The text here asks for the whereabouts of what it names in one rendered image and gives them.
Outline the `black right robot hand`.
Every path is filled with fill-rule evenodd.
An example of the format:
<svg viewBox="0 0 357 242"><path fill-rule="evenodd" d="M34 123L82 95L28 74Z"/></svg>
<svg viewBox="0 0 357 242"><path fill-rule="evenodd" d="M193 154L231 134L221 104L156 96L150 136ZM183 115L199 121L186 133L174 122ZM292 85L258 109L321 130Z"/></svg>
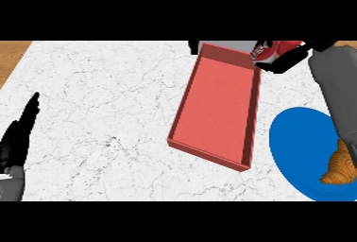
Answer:
<svg viewBox="0 0 357 242"><path fill-rule="evenodd" d="M273 74L283 74L307 58L311 49L321 52L333 44L335 41L301 41L301 46L287 51L273 63L256 63L253 65Z"/></svg>

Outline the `red can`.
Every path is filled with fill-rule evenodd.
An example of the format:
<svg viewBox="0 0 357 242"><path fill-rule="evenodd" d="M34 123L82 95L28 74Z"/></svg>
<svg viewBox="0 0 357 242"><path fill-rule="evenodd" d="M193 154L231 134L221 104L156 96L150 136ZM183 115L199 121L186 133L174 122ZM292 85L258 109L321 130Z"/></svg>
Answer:
<svg viewBox="0 0 357 242"><path fill-rule="evenodd" d="M273 63L298 46L301 41L258 41L251 52L252 63Z"/></svg>

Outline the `red cardboard box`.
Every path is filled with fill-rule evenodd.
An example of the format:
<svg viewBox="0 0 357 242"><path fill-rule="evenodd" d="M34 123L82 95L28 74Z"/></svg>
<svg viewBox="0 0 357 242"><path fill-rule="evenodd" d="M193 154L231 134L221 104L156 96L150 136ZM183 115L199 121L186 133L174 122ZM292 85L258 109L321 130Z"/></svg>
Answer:
<svg viewBox="0 0 357 242"><path fill-rule="evenodd" d="M259 83L249 54L203 43L166 144L237 171L251 168Z"/></svg>

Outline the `blue plate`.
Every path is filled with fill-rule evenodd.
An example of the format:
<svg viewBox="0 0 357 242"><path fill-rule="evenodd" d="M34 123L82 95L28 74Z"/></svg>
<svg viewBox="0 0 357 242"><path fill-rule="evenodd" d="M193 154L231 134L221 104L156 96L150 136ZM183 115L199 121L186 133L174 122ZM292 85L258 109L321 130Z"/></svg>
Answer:
<svg viewBox="0 0 357 242"><path fill-rule="evenodd" d="M270 125L268 146L286 180L310 199L357 200L357 181L342 185L320 182L338 149L338 134L329 115L304 107L282 111Z"/></svg>

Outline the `brown croissant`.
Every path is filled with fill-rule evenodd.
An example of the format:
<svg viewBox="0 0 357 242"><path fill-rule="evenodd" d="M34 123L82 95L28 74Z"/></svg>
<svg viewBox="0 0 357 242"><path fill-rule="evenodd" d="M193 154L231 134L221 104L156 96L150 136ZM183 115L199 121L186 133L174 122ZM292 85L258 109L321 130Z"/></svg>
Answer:
<svg viewBox="0 0 357 242"><path fill-rule="evenodd" d="M338 141L338 149L333 152L327 171L321 175L320 182L324 184L351 184L357 179L357 167L354 166L346 145L342 140Z"/></svg>

